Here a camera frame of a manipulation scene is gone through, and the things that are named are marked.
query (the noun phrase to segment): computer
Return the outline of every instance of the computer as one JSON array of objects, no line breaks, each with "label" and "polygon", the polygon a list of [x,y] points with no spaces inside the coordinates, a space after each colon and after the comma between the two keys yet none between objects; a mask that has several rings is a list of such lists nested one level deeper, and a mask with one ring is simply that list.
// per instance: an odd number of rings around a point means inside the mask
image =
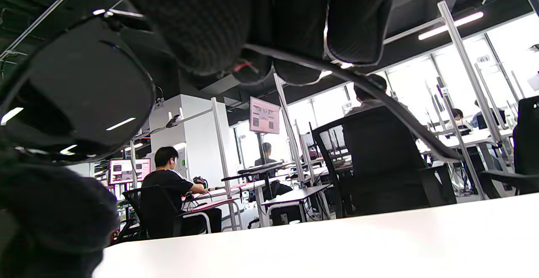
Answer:
[{"label": "computer", "polygon": [[[133,182],[133,166],[131,160],[111,160],[109,169],[108,184],[123,184]],[[135,172],[137,180],[140,182],[150,174],[150,159],[136,159]]]}]

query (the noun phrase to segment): mesh chair back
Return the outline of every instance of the mesh chair back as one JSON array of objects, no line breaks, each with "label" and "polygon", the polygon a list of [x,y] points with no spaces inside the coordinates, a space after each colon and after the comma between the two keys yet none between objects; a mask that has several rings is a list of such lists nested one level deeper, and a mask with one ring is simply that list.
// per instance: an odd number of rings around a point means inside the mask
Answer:
[{"label": "mesh chair back", "polygon": [[513,131],[515,173],[539,174],[539,96],[518,102],[518,124]]},{"label": "mesh chair back", "polygon": [[150,238],[174,236],[181,221],[175,220],[177,209],[160,186],[137,188],[123,192],[135,209],[140,225]]},{"label": "mesh chair back", "polygon": [[[334,151],[339,131],[344,154]],[[337,134],[336,140],[331,140],[331,134]],[[418,173],[425,164],[414,136],[386,107],[346,116],[317,128],[313,135],[331,181],[338,184],[342,197],[350,195],[358,209],[382,213],[430,205],[423,187],[425,176]],[[338,158],[347,153],[352,156],[353,176],[338,179]]]}]

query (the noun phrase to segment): ceiling light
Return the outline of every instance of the ceiling light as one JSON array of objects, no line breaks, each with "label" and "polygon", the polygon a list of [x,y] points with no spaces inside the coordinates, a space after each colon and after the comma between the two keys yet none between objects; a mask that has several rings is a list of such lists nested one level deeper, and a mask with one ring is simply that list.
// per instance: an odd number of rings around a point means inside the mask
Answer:
[{"label": "ceiling light", "polygon": [[135,119],[136,119],[136,118],[129,118],[129,119],[123,121],[123,122],[120,122],[119,124],[116,124],[116,125],[114,125],[114,126],[111,126],[110,128],[107,128],[107,130],[108,130],[108,131],[114,130],[114,129],[117,128],[118,126],[122,126],[122,125],[124,125],[125,123],[127,123],[127,122],[129,122],[129,121],[133,121],[133,120],[135,120]]},{"label": "ceiling light", "polygon": [[93,12],[94,15],[99,15],[100,13],[104,13],[105,10],[104,9],[98,9],[96,11]]},{"label": "ceiling light", "polygon": [[[472,15],[469,15],[469,16],[466,16],[462,19],[458,19],[455,21],[455,26],[456,27],[459,27],[460,25],[463,25],[463,24],[466,24],[468,22],[471,22],[471,21],[474,21],[474,20],[477,20],[481,17],[483,17],[483,12],[482,11],[479,11],[477,13],[473,13]],[[430,30],[428,32],[425,32],[421,35],[419,35],[419,40],[425,40],[426,38],[429,38],[429,37],[432,37],[434,35],[437,35],[439,33],[442,33],[442,32],[446,32],[447,31],[447,25],[444,25],[442,27],[439,27],[439,28],[435,28],[433,30]]]},{"label": "ceiling light", "polygon": [[74,155],[74,153],[70,152],[70,149],[73,149],[77,144],[73,144],[72,146],[68,147],[67,149],[63,149],[60,151],[60,154],[62,155]]},{"label": "ceiling light", "polygon": [[[143,146],[143,145],[144,145],[144,144],[142,144],[142,143],[137,143],[137,144],[135,144],[135,149],[136,149],[137,147],[141,147],[141,146]],[[131,150],[131,147],[126,147],[126,148],[125,148],[125,151],[126,151],[126,152],[129,152],[130,150]]]},{"label": "ceiling light", "polygon": [[174,145],[174,149],[179,151],[179,150],[183,149],[186,146],[187,146],[187,143],[182,142],[182,143],[178,143],[178,144]]},{"label": "ceiling light", "polygon": [[23,107],[15,107],[11,111],[8,111],[7,114],[2,117],[2,121],[0,121],[0,125],[5,125],[9,119],[15,117],[18,113],[20,113],[24,108]]},{"label": "ceiling light", "polygon": [[320,73],[320,78],[323,78],[327,75],[331,75],[331,73],[333,73],[332,71],[323,71]]}]

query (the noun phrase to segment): black t-shirt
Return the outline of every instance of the black t-shirt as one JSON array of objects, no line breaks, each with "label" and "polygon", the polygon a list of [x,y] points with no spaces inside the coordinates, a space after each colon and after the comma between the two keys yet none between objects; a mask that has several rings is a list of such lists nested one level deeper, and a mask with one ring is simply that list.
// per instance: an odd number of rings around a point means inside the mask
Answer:
[{"label": "black t-shirt", "polygon": [[181,210],[182,202],[181,197],[187,194],[193,184],[184,178],[180,176],[180,174],[176,173],[175,171],[171,171],[169,169],[161,169],[159,171],[154,171],[146,178],[144,178],[144,181],[142,182],[142,187],[150,187],[150,186],[160,186],[164,190],[167,191],[167,193],[170,196],[170,199],[174,203],[174,206],[178,209],[178,211]]},{"label": "black t-shirt", "polygon": [[[266,164],[272,163],[272,162],[277,162],[277,160],[273,160],[273,159],[269,159],[269,158],[266,159]],[[259,166],[259,165],[262,165],[262,159],[256,159],[254,161],[254,166]],[[275,170],[274,169],[272,169],[271,171],[268,171],[268,173],[270,174],[269,178],[275,177]]]}]

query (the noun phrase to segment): monitor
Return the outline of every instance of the monitor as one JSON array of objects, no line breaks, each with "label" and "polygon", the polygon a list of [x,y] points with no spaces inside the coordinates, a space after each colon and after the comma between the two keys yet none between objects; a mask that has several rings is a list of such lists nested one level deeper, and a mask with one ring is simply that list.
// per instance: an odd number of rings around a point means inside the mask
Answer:
[{"label": "monitor", "polygon": [[265,134],[279,134],[279,110],[281,107],[251,97],[249,130]]},{"label": "monitor", "polygon": [[[111,160],[109,167],[108,184],[122,184],[133,182],[133,166],[131,160]],[[135,172],[137,180],[142,181],[150,174],[150,159],[136,159]]]}]

